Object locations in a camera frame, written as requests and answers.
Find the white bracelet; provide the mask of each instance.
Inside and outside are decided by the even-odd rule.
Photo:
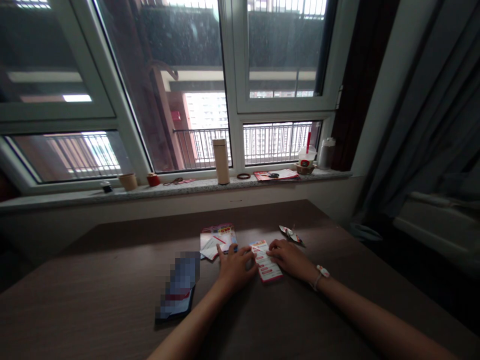
[[[323,266],[320,266],[320,265],[317,265],[316,266],[316,269],[320,272],[318,274],[318,276],[316,277],[315,279],[315,282],[314,283],[309,283],[311,288],[313,289],[313,291],[315,291],[316,293],[318,293],[318,290],[317,290],[317,283],[319,282],[319,279],[324,276],[326,278],[329,278],[330,277],[330,273],[329,271],[324,268]]]

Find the red straw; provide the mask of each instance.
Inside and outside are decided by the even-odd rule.
[[[310,137],[312,136],[312,132],[309,131],[308,132],[308,138],[306,140],[306,153],[308,154],[309,153],[309,147],[310,147]]]

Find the hand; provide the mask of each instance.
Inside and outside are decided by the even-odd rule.
[[[293,243],[286,240],[273,240],[266,254],[290,275],[313,283],[319,275],[315,265]]]
[[[228,248],[228,255],[225,255],[220,245],[216,245],[218,256],[220,257],[220,275],[217,283],[227,295],[232,295],[243,288],[248,281],[255,276],[258,266],[255,263],[250,270],[246,270],[245,265],[250,259],[254,259],[254,253],[250,246],[242,247],[235,253],[236,243]]]

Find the window sill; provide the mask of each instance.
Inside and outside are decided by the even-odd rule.
[[[24,196],[0,203],[0,214],[16,211],[31,211],[39,209],[52,209],[67,206],[88,204],[113,203],[128,200],[154,199],[176,195],[207,193],[221,190],[247,189],[273,185],[296,185],[307,181],[349,178],[351,171],[319,170],[315,169],[311,175],[300,175],[298,182],[260,182],[252,175],[250,179],[240,180],[230,178],[228,185],[218,185],[217,179],[205,179],[180,185],[168,186],[139,186],[133,191],[115,188],[113,192],[105,194],[101,189],[89,191],[76,191],[47,195]]]

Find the table surface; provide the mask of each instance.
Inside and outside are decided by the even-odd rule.
[[[391,311],[462,359],[480,340],[306,200],[103,224],[0,295],[4,359],[145,359],[177,322],[155,328],[170,264],[198,251],[202,228],[233,223],[240,246],[282,239],[292,227],[303,249],[345,285]],[[193,305],[219,273],[200,262]],[[258,276],[226,304],[198,357],[378,358],[348,320],[309,285]]]

